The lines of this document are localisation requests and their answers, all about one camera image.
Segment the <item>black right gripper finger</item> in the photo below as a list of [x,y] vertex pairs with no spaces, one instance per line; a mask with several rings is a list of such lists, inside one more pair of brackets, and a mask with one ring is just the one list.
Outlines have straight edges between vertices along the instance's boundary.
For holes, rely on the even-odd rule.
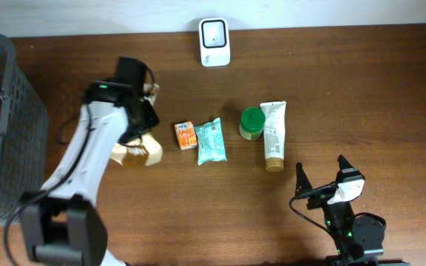
[[354,167],[347,161],[347,159],[342,154],[338,156],[337,161],[339,163],[339,170],[341,172],[349,172],[354,170]]
[[310,184],[308,177],[302,167],[302,163],[296,164],[296,188],[295,188],[295,197],[300,198],[303,194],[308,193],[313,190],[312,185]]

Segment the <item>tan bread bag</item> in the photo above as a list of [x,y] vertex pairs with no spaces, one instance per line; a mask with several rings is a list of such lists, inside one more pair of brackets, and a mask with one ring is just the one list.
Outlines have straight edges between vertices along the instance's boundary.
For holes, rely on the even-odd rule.
[[122,166],[152,166],[161,161],[163,148],[150,132],[126,145],[115,144],[110,159]]

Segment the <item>orange tissue pack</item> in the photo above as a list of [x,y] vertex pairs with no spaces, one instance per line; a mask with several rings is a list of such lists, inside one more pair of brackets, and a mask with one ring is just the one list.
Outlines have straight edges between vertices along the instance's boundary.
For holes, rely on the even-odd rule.
[[191,121],[175,124],[175,133],[182,151],[197,147],[197,136]]

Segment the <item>white cream tube gold cap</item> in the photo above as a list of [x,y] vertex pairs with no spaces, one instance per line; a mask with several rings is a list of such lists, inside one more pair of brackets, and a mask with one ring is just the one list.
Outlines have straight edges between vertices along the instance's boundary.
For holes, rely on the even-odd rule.
[[286,102],[261,103],[260,109],[266,116],[263,128],[266,171],[279,172],[284,169]]

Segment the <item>green lid jar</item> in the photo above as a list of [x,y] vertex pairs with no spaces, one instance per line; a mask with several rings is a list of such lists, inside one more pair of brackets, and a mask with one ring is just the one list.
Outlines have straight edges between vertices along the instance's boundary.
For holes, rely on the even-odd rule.
[[262,134],[265,122],[266,116],[261,109],[245,109],[240,118],[240,135],[246,140],[256,140]]

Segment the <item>teal snack packet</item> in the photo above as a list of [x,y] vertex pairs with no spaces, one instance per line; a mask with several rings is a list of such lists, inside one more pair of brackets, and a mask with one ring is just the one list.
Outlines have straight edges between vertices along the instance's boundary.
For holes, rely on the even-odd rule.
[[194,130],[197,135],[197,164],[199,166],[208,161],[227,161],[226,147],[219,117],[212,122],[195,126]]

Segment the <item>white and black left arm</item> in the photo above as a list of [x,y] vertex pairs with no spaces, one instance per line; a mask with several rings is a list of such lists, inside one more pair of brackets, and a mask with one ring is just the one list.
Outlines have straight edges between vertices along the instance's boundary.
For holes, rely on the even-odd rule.
[[26,192],[15,212],[27,257],[44,265],[122,265],[107,249],[95,210],[109,160],[151,166],[163,149],[151,130],[159,86],[142,61],[121,57],[111,78],[84,93],[78,126],[57,169],[39,192]]

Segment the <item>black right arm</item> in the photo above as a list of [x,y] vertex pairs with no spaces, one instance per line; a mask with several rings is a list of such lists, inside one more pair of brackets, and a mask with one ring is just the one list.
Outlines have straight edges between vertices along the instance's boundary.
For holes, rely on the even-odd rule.
[[324,230],[334,241],[336,256],[327,256],[327,265],[378,265],[378,256],[384,253],[386,221],[367,212],[354,213],[351,202],[362,195],[365,176],[352,166],[343,155],[338,156],[339,170],[336,179],[318,188],[310,184],[302,164],[296,164],[297,183],[295,195],[289,206],[296,200],[307,200],[307,209],[322,209],[324,225],[292,211]]

